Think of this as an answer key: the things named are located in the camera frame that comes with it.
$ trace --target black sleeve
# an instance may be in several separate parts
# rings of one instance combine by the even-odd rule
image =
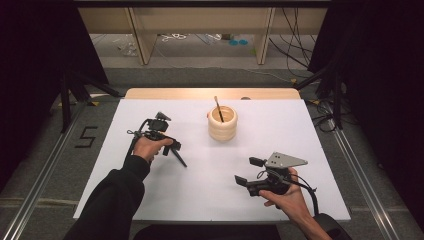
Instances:
[[[143,158],[128,156],[122,169],[110,171],[93,190],[64,239],[128,239],[149,172]]]

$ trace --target wire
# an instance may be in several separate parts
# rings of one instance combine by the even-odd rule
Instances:
[[[169,62],[168,58],[165,55],[163,55],[163,53],[159,50],[158,47],[156,47],[156,45],[154,46],[154,48],[159,53],[159,55],[161,55],[165,59],[165,61],[169,64],[169,66],[171,66],[173,68],[186,68],[185,66],[175,66],[175,65],[171,64]]]
[[[280,180],[280,182],[282,182],[282,183],[289,182],[289,183],[292,183],[292,184],[297,185],[299,187],[305,188],[308,191],[309,195],[311,195],[312,204],[313,204],[313,207],[314,207],[314,215],[317,216],[319,214],[318,199],[317,199],[317,197],[315,195],[315,191],[317,190],[316,188],[315,189],[311,188],[311,186],[309,186],[309,184],[303,178],[299,177],[298,175],[290,174],[291,176],[296,176],[299,179],[301,179],[306,185],[305,184],[302,184],[302,183],[299,183],[297,181],[293,181],[291,179],[287,179],[284,176],[280,175],[279,173],[277,173],[277,172],[275,172],[273,170],[269,170],[269,169],[263,170],[263,171],[259,172],[257,178],[258,179],[261,178],[262,175],[265,172],[267,172],[268,174],[272,174],[272,175],[276,176]]]
[[[280,34],[280,38],[281,38],[281,40],[283,40],[285,43],[287,43],[287,44],[290,44],[286,39],[284,39],[283,38],[283,36]],[[292,47],[295,47],[295,48],[298,48],[298,49],[301,49],[302,51],[307,51],[307,52],[311,52],[312,53],[312,51],[311,50],[309,50],[309,49],[305,49],[305,48],[302,48],[302,47],[299,47],[299,46],[296,46],[296,45],[292,45]]]
[[[304,63],[302,63],[302,62],[300,62],[299,60],[297,60],[296,58],[294,58],[293,56],[291,56],[288,52],[285,52],[284,50],[282,50],[281,48],[279,48],[278,46],[277,46],[277,44],[275,44],[274,43],[274,41],[272,41],[272,39],[271,38],[269,38],[269,41],[277,48],[277,50],[279,51],[279,52],[281,52],[282,54],[284,54],[284,55],[286,55],[287,57],[289,57],[289,58],[291,58],[292,60],[294,60],[295,62],[297,62],[297,63],[299,63],[300,65],[302,65],[302,66],[304,66],[305,68],[307,68],[308,67],[308,65],[306,65],[306,64],[304,64]]]
[[[130,156],[134,150],[134,146],[137,143],[137,140],[140,139],[143,136],[143,133],[141,130],[143,130],[144,125],[148,122],[148,119],[144,120],[144,122],[141,124],[140,128],[138,129],[138,131],[131,131],[131,130],[127,130],[128,134],[134,134],[134,137],[131,141],[130,147],[128,148],[127,151],[127,156]]]
[[[282,8],[282,10],[283,10],[283,13],[284,13],[284,17],[286,18],[286,21],[289,24],[290,30],[292,32],[292,39],[290,41],[289,49],[290,49],[290,46],[292,46],[293,38],[295,38],[297,40],[300,48],[302,49],[302,54],[303,54],[303,57],[305,58],[305,61],[306,61],[307,65],[309,65],[310,59],[309,59],[309,56],[306,54],[305,49],[302,46],[302,41],[300,39],[299,25],[297,24],[298,23],[297,20],[298,20],[299,9],[298,8],[295,8],[294,9],[295,22],[294,22],[294,26],[293,27],[292,27],[292,25],[291,25],[291,23],[290,23],[290,21],[289,21],[289,19],[287,17],[287,14],[286,14],[284,8]]]
[[[328,99],[321,100],[316,105],[316,108],[317,108],[317,112],[322,114],[322,115],[318,116],[318,117],[314,117],[311,120],[312,120],[312,122],[314,122],[314,127],[318,127],[322,132],[332,132],[332,131],[336,130],[336,126],[333,126],[330,129],[324,128],[324,123],[326,123],[326,122],[328,122],[328,121],[330,121],[334,118],[333,114],[329,110],[327,110],[325,107],[322,106],[322,104],[324,102],[328,102],[330,105],[333,104],[333,102],[328,100]],[[342,101],[341,107],[343,107],[343,109],[346,110],[346,108],[348,108],[348,104]],[[341,112],[340,113],[341,117],[348,116],[348,115],[352,115],[352,112],[350,111],[350,109],[347,109],[347,112]],[[357,120],[356,119],[354,119],[354,120],[355,121],[348,121],[346,119],[341,118],[341,121],[343,121],[345,123],[352,124],[352,125],[359,125]]]
[[[280,79],[280,80],[283,80],[283,81],[285,81],[285,82],[289,82],[289,83],[291,83],[291,81],[290,81],[290,80],[287,80],[287,79],[284,79],[284,78],[280,78],[280,77],[278,77],[278,76],[276,76],[276,75],[274,75],[274,74],[272,74],[272,73],[266,73],[266,72],[256,72],[256,71],[252,71],[252,70],[250,70],[250,69],[241,69],[241,70],[244,70],[244,71],[247,71],[247,72],[251,72],[251,73],[256,73],[256,74],[263,74],[263,75],[273,76],[273,77],[278,78],[278,79]]]
[[[99,36],[96,36],[94,38],[91,39],[91,41],[96,40],[97,38],[100,38],[97,42],[93,43],[93,46],[96,46],[99,42],[101,42],[103,40],[103,38],[106,37],[107,34],[101,34]]]

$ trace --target black cloth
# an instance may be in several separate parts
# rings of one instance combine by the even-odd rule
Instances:
[[[110,171],[97,185],[64,239],[128,239],[149,172],[143,158],[128,156],[120,170]]]
[[[80,218],[66,234],[70,239],[129,239],[132,218],[144,196],[143,180],[150,165],[128,156],[120,170],[112,170],[87,200]],[[275,225],[152,225],[136,240],[279,240]]]

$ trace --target person's left hand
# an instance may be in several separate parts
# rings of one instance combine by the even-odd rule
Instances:
[[[170,138],[152,141],[146,137],[141,137],[135,143],[133,155],[140,156],[147,162],[151,162],[163,146],[171,145],[173,142],[174,141]]]

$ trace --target gray floor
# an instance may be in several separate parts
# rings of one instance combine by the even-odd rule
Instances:
[[[118,49],[122,35],[93,35],[93,43],[98,51],[110,85],[125,93],[131,87],[290,87],[291,80],[302,78],[310,73],[295,61],[286,58],[272,45],[269,46],[264,65],[257,65],[252,47],[252,37],[237,36],[248,40],[248,45],[231,46],[228,41],[215,41],[206,44],[194,34],[184,40],[170,39],[168,42],[158,38],[156,50],[149,65],[141,66],[137,56],[124,56]],[[287,50],[280,36],[272,39],[282,49]],[[310,36],[302,36],[303,46],[313,49],[314,41]],[[291,49],[297,59],[304,61],[300,51]],[[301,91],[304,99],[314,99],[311,84]],[[101,93],[88,87],[90,93]],[[61,239],[74,222],[72,215],[78,204],[85,184],[95,164],[97,155],[112,121],[119,99],[99,96],[93,99],[97,106],[85,106],[75,123],[75,128],[67,141],[60,160],[42,192],[38,205],[32,213],[21,239]],[[308,105],[311,118],[319,116],[315,105]],[[379,201],[387,211],[399,239],[424,239],[424,235],[408,212],[401,198],[393,188],[384,170],[377,166],[377,160],[369,147],[360,125],[353,124],[351,115],[343,118],[344,134],[354,150],[366,176],[368,177]],[[88,139],[80,139],[86,127],[95,137],[90,148],[76,148],[89,144]],[[61,130],[61,108],[59,101],[52,106],[51,116],[46,120],[43,131],[34,144],[31,154],[14,173],[6,188],[0,194],[0,235],[7,229],[20,203],[27,196],[43,164],[48,159]],[[353,239],[384,239],[377,221],[347,164],[346,157],[339,147],[333,132],[325,133],[317,128],[317,134],[340,188],[352,220],[341,225]],[[132,235],[143,228],[134,222]],[[281,239],[304,239],[302,234],[290,223],[279,224]]]

